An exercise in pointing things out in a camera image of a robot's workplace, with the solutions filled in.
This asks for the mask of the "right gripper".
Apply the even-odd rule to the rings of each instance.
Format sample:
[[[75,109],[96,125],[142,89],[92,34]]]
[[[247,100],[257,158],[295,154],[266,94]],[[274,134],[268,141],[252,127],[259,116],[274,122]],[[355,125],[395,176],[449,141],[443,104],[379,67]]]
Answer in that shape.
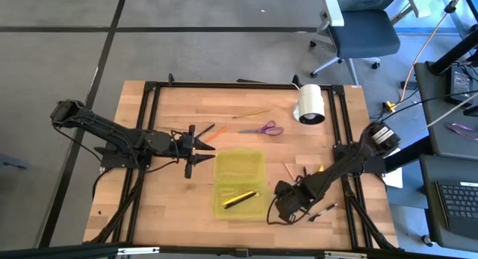
[[[289,184],[285,181],[279,181],[274,194],[279,218],[286,224],[294,224],[308,214],[310,199],[303,190],[301,182]]]

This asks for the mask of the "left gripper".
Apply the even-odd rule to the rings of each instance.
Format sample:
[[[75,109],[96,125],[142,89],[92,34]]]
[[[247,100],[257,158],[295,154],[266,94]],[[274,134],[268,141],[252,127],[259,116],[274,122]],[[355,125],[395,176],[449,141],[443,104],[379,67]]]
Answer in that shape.
[[[215,155],[194,154],[193,147],[197,150],[213,151],[215,148],[204,142],[198,137],[194,138],[195,125],[190,125],[188,131],[180,132],[176,130],[170,131],[173,145],[173,162],[178,163],[180,159],[186,160],[184,177],[190,179],[192,176],[193,165],[197,165],[205,160],[215,158]]]

